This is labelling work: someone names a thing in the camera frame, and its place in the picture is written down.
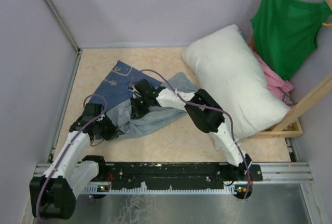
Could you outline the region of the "grey-blue pillowcase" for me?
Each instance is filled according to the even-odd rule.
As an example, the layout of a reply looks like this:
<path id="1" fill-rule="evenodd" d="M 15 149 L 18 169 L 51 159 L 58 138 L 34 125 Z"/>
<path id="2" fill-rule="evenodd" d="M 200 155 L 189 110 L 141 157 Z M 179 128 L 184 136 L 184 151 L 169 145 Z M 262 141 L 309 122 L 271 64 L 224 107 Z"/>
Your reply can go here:
<path id="1" fill-rule="evenodd" d="M 151 134 L 187 115 L 184 110 L 151 106 L 145 99 L 135 99 L 129 86 L 141 80 L 146 80 L 156 89 L 169 87 L 119 60 L 95 91 L 95 94 L 103 96 L 107 101 L 106 115 L 120 134 L 116 139 Z"/>

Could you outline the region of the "white pillow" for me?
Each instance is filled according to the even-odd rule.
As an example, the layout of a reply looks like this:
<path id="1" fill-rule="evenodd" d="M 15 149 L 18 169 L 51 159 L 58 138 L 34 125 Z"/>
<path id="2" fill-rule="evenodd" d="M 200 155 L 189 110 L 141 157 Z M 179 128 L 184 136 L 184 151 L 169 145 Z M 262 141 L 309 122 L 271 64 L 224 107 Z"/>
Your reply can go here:
<path id="1" fill-rule="evenodd" d="M 200 87 L 231 115 L 226 124 L 236 139 L 270 128 L 290 111 L 268 89 L 259 61 L 235 24 L 192 43 L 182 58 Z"/>

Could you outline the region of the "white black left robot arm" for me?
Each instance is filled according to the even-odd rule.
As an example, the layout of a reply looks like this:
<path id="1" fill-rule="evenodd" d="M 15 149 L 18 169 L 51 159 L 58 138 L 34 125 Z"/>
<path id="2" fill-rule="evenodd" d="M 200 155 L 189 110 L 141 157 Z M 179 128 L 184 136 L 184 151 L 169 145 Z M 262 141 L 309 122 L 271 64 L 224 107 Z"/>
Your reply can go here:
<path id="1" fill-rule="evenodd" d="M 52 164 L 40 176 L 30 181 L 32 214 L 39 220 L 69 219 L 76 200 L 92 180 L 107 177 L 103 156 L 83 152 L 96 137 L 113 139 L 118 128 L 105 113 L 105 106 L 87 103 L 82 115 L 70 126 L 65 145 Z"/>

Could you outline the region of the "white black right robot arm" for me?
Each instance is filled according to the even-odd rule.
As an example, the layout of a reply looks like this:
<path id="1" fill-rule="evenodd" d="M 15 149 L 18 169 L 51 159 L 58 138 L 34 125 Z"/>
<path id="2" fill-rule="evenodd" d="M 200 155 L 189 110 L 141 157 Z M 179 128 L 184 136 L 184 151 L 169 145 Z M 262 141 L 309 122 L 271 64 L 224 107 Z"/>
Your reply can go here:
<path id="1" fill-rule="evenodd" d="M 226 112 L 205 90 L 182 92 L 172 86 L 155 88 L 146 79 L 130 85 L 129 90 L 133 93 L 130 98 L 132 119 L 142 118 L 151 107 L 183 110 L 196 128 L 212 136 L 216 149 L 225 153 L 233 177 L 244 180 L 249 176 L 251 158 L 240 148 L 232 130 L 228 130 Z"/>

